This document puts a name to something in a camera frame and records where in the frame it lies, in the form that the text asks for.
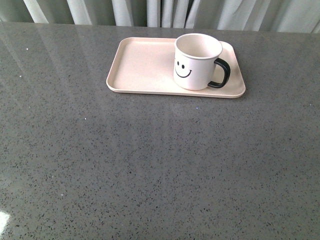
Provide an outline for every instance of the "smiley mouth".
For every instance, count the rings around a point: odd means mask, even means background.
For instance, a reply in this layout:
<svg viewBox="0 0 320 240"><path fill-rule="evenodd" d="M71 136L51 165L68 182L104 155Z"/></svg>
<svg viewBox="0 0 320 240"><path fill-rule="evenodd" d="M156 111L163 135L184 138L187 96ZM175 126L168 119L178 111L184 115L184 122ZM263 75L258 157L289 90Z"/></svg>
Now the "smiley mouth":
<svg viewBox="0 0 320 240"><path fill-rule="evenodd" d="M177 70L176 70L176 68L174 68L174 70L175 70L175 73L180 77L180 78L186 78L186 77L189 77L189 75L191 74L191 71L192 70L190 70L190 72L188 73L188 75L187 76L180 76L178 73L177 73Z"/></svg>

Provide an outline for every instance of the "smiley face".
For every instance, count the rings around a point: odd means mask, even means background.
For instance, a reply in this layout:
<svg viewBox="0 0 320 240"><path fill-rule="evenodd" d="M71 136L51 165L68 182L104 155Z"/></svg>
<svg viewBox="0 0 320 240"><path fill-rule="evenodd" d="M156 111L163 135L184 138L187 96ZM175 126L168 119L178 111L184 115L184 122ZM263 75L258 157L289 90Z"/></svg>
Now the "smiley face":
<svg viewBox="0 0 320 240"><path fill-rule="evenodd" d="M191 74L191 72L192 72L192 70L189 70L189 73L187 73L187 74L182 74L182 75L180 75L178 72L177 72L177 68L178 68L178 70L179 70L179 68L182 68L183 70L183 72L186 72L184 69L185 69L185 65L183 65L183 64L181 64L179 61L177 61L176 62L176 67L174 68L174 70L175 70L175 73L180 77L180 78L187 78L187 77L189 77L189 75Z"/></svg>

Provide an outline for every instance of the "tray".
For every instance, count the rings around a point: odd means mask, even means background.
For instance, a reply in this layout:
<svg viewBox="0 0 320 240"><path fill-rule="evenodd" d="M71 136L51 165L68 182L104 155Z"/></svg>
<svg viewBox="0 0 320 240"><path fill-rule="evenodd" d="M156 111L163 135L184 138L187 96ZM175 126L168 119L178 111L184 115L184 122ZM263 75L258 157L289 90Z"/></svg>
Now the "tray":
<svg viewBox="0 0 320 240"><path fill-rule="evenodd" d="M114 92L131 94L180 95L209 98L238 98L246 91L233 47L221 41L223 51L219 56L231 68L229 81L222 88L206 87L186 90L174 81L174 38L129 37L123 39L115 54L106 79ZM217 66L212 76L222 81L224 71Z"/></svg>

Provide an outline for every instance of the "curtain fold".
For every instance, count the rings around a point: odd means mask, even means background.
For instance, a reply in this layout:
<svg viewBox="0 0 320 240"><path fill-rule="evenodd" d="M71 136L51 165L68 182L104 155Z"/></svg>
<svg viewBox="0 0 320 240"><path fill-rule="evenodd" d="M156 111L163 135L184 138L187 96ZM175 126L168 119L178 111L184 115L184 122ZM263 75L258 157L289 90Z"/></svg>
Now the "curtain fold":
<svg viewBox="0 0 320 240"><path fill-rule="evenodd" d="M0 21L319 33L320 0L0 0Z"/></svg>

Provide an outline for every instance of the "mug rim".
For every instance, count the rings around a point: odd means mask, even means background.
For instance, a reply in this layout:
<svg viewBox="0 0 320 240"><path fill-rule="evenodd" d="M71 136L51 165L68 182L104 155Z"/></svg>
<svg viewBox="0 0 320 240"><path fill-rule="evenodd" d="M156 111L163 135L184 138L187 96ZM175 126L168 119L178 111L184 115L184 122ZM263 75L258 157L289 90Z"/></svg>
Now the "mug rim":
<svg viewBox="0 0 320 240"><path fill-rule="evenodd" d="M215 55L213 55L213 56L193 56L193 55L187 54L187 53L183 52L182 50L180 50L179 47L177 46L177 42L178 42L180 39L185 38L185 37L187 37L187 36L203 36L203 37L205 37L205 38L208 38L208 37L209 37L210 39L213 39L215 42L217 42L217 44L219 44L221 50L219 51L219 53L217 53L217 54L215 54ZM219 55L220 55L220 54L222 53L222 51L223 51L222 44L221 44L221 42L220 42L218 39L216 39L216 38L213 37L213 36L207 35L207 34L196 33L196 32L194 32L194 33L187 33L187 34L183 34L183 35L179 36L179 37L174 41L174 47L175 47L175 50L176 50L176 51L178 50L178 51L179 51L182 55L184 55L185 57L190 58L190 59L195 59L195 60L209 60L209 59L214 59L214 58L219 57Z"/></svg>

